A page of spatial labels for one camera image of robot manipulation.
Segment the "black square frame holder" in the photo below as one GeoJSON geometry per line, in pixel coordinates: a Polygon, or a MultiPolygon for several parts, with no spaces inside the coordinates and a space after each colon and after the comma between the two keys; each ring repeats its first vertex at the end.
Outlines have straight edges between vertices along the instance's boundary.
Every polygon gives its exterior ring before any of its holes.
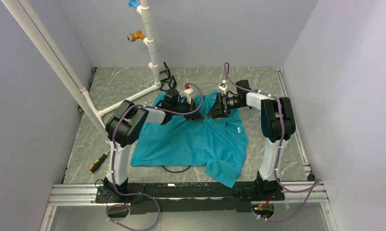
{"type": "Polygon", "coordinates": [[[170,68],[166,62],[163,62],[163,67],[164,69],[159,72],[159,77],[161,82],[167,81],[171,77],[170,68]]]}

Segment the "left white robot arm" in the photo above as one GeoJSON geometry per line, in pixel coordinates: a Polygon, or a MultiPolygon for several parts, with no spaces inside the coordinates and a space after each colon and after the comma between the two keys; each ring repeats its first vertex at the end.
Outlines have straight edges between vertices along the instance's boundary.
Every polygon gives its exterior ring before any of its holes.
{"type": "Polygon", "coordinates": [[[192,88],[178,92],[166,91],[163,99],[155,106],[139,105],[125,100],[106,123],[111,147],[110,169],[103,180],[108,196],[115,202],[123,201],[128,193],[128,161],[131,145],[139,138],[143,126],[147,123],[165,125],[174,115],[184,116],[186,120],[201,119],[199,107],[192,88]]]}

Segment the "teal t-shirt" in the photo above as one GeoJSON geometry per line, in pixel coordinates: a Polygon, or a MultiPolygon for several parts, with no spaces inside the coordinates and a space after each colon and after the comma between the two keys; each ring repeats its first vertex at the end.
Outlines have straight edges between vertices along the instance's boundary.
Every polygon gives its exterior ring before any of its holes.
{"type": "Polygon", "coordinates": [[[241,174],[248,138],[239,111],[205,121],[174,115],[165,125],[143,126],[130,165],[132,167],[205,166],[204,172],[232,188],[241,174]]]}

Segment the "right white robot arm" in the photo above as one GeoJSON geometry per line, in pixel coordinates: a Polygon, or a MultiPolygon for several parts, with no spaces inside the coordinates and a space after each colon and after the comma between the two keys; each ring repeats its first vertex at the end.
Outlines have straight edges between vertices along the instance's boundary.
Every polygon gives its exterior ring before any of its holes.
{"type": "Polygon", "coordinates": [[[227,117],[231,110],[242,107],[256,108],[260,111],[260,127],[265,137],[263,162],[257,172],[255,196],[265,200],[279,187],[278,169],[280,157],[288,141],[296,131],[296,123],[291,101],[288,97],[276,97],[252,90],[248,80],[235,83],[237,92],[229,95],[226,81],[219,84],[216,101],[207,116],[212,119],[227,117]]]}

